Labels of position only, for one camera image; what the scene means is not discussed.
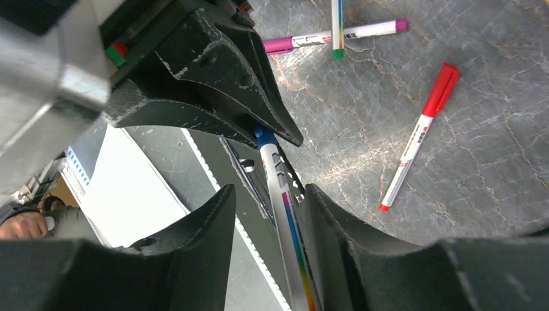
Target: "rainbow stripe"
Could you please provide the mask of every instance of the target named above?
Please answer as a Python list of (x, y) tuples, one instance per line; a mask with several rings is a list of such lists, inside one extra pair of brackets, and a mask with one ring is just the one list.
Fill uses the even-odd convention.
[(343, 49), (343, 0), (338, 1), (339, 9), (339, 48)]
[(290, 233), (292, 236), (295, 253), (297, 255), (299, 272), (301, 274), (301, 279), (303, 281), (303, 287), (305, 289), (305, 296), (307, 298), (307, 304), (309, 305), (309, 311), (316, 311), (317, 309), (315, 307), (315, 301), (313, 300), (313, 290), (311, 289), (311, 284), (309, 283), (309, 278), (307, 277), (307, 268), (305, 266), (305, 259), (303, 258), (303, 253), (301, 252), (301, 247), (299, 245), (297, 229), (295, 227), (295, 222), (292, 216), (292, 208), (290, 205), (290, 201), (288, 200), (287, 192), (282, 193), (282, 201), (284, 202), (284, 209), (286, 210), (286, 216), (288, 218), (288, 224), (290, 226)]

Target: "red marker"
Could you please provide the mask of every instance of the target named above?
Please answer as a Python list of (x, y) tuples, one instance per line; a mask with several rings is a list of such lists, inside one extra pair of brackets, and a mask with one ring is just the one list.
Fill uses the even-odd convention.
[(438, 73), (438, 77), (436, 78), (431, 93), (425, 103), (425, 107), (423, 107), (414, 133), (412, 134), (412, 137), (410, 137), (406, 148), (404, 148), (404, 154), (400, 157), (400, 163), (395, 176), (389, 185), (389, 189), (387, 190), (383, 201), (379, 204), (379, 209), (382, 211), (387, 212), (389, 207), (393, 204), (396, 194), (406, 177), (408, 169), (412, 165), (412, 161), (420, 149), (421, 143), (425, 138), (425, 134), (427, 134), (427, 130), (429, 129), (434, 116), (444, 108), (444, 104), (448, 97), (450, 97), (450, 93), (452, 93), (452, 89), (454, 89), (459, 77), (460, 71), (454, 65), (449, 63), (442, 64), (442, 68)]

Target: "rainbow striped marker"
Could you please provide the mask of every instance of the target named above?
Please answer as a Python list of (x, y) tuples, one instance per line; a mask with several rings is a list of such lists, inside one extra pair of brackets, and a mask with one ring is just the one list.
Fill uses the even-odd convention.
[(340, 60), (345, 57), (343, 42), (343, 0), (331, 0), (331, 46), (333, 58)]
[(309, 262), (291, 206), (290, 189), (282, 158), (278, 154), (278, 142), (271, 131), (261, 126), (256, 128), (255, 134), (263, 169), (267, 175), (267, 187), (273, 205), (274, 222), (282, 251), (286, 280), (290, 289), (292, 311), (321, 311), (317, 289), (309, 273)]

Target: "blue marker cap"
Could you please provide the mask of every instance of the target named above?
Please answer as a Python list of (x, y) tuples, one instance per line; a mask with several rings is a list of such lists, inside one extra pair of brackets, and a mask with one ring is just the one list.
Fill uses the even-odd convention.
[(254, 133), (258, 139), (259, 148), (265, 146), (266, 144), (278, 145), (278, 141), (276, 141), (274, 133), (267, 130), (263, 126), (257, 126)]

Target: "green marker cap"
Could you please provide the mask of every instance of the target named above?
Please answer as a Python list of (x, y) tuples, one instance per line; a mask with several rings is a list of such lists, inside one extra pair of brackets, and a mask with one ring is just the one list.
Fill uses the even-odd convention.
[(122, 67), (124, 63), (126, 63), (126, 60), (124, 57), (120, 54), (120, 52), (113, 46), (110, 45), (106, 50), (105, 53), (107, 56), (115, 63), (117, 67)]
[(334, 60), (340, 60), (342, 58), (345, 58), (345, 50), (344, 49), (333, 50), (333, 59)]

